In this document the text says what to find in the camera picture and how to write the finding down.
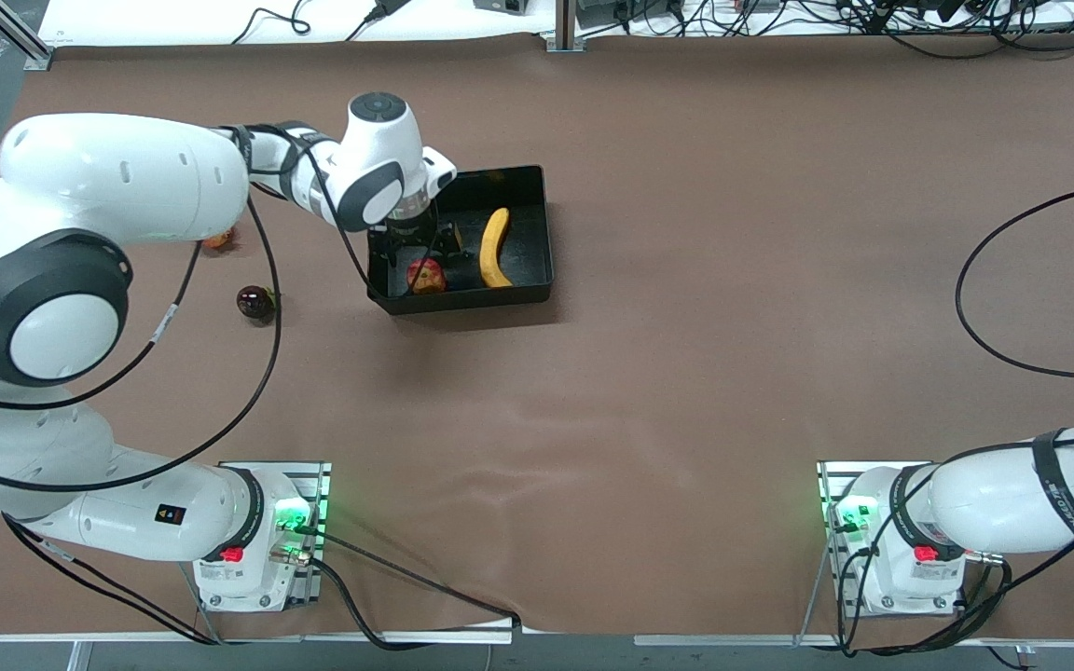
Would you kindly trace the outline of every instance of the black tray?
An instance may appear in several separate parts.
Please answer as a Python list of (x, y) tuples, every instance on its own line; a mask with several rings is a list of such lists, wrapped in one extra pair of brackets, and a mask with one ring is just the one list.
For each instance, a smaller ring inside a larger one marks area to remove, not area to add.
[[(375, 292), (367, 297), (389, 315), (455, 310), (540, 303), (549, 298), (554, 283), (554, 260), (550, 253), (549, 220), (546, 216), (546, 179), (540, 166), (508, 166), (460, 174), (435, 199), (440, 221), (459, 227), (462, 246), (469, 258), (445, 268), (448, 289), (442, 293), (409, 294), (406, 268), (425, 253), (423, 246), (397, 251), (395, 267), (388, 263), (383, 233), (367, 235), (367, 279)], [(510, 221), (499, 247), (499, 271), (512, 286), (490, 289), (478, 276), (478, 246), (487, 220), (496, 208), (508, 208)]]

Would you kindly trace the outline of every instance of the brown tabletop surface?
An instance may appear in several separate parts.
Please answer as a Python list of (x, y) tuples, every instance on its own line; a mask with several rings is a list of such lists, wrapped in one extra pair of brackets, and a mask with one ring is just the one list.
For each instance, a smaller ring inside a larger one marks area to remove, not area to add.
[[(1074, 190), (1074, 57), (945, 62), (883, 39), (68, 50), (27, 75), (14, 116), (299, 118), (340, 136), (346, 102), (376, 89), (464, 171), (545, 166), (554, 296), (393, 319), (332, 229), (257, 194), (285, 342), (205, 462), (332, 462), (332, 529), (529, 627), (797, 632), (823, 548), (818, 460), (939, 460), (1074, 425), (1074, 381), (992, 360), (952, 305), (981, 237)], [(250, 394), (272, 331), (233, 300), (267, 272), (248, 216), (237, 240), (95, 400), (122, 444), (183, 453)], [(190, 251), (131, 250), (131, 322), (103, 370), (150, 334)], [(1003, 350), (1074, 368), (1074, 202), (999, 238), (966, 306)], [(489, 618), (332, 552), (377, 628)], [(192, 617), (171, 565), (81, 554)], [(812, 632), (834, 630), (830, 593)], [(230, 637), (352, 628), (329, 586), (315, 607), (220, 619)], [(867, 625), (861, 641), (937, 625)], [(0, 632), (153, 627), (0, 524)], [(1074, 639), (1074, 555), (982, 633)]]

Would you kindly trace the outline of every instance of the black square sticker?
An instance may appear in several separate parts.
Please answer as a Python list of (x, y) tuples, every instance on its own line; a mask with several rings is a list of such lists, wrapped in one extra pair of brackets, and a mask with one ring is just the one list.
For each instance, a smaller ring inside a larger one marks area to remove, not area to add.
[(174, 505), (160, 505), (157, 509), (157, 522), (180, 526), (180, 523), (184, 521), (185, 509), (183, 509), (183, 507)]

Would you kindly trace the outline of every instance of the banana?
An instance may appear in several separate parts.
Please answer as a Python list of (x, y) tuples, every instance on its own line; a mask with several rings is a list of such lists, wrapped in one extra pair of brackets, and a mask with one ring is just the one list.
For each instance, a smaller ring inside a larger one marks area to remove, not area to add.
[(499, 244), (504, 242), (504, 232), (507, 229), (508, 208), (495, 209), (487, 220), (483, 242), (478, 246), (478, 275), (482, 277), (483, 285), (493, 289), (512, 286), (512, 281), (499, 271)]

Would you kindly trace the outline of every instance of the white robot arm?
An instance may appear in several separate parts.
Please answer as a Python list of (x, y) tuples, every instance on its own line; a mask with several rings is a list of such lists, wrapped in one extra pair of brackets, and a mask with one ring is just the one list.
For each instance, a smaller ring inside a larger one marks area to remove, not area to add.
[(966, 553), (1051, 552), (1074, 542), (1074, 428), (947, 463), (873, 468), (831, 509), (850, 552), (881, 534), (866, 614), (950, 612)]
[[(350, 102), (340, 144), (304, 123), (23, 120), (0, 148), (0, 400), (71, 398), (60, 385), (93, 369), (122, 333), (132, 273), (124, 247), (229, 230), (252, 181), (355, 232), (417, 216), (453, 177), (450, 161), (422, 147), (412, 111), (387, 93)], [(100, 483), (168, 462), (116, 444), (106, 421), (83, 404), (0, 408), (0, 477)], [(203, 595), (220, 596), (231, 611), (280, 608), (276, 585), (291, 568), (270, 565), (270, 548), (286, 521), (309, 515), (278, 471), (197, 463), (87, 492), (0, 484), (0, 510), (50, 538), (142, 559), (200, 560)]]

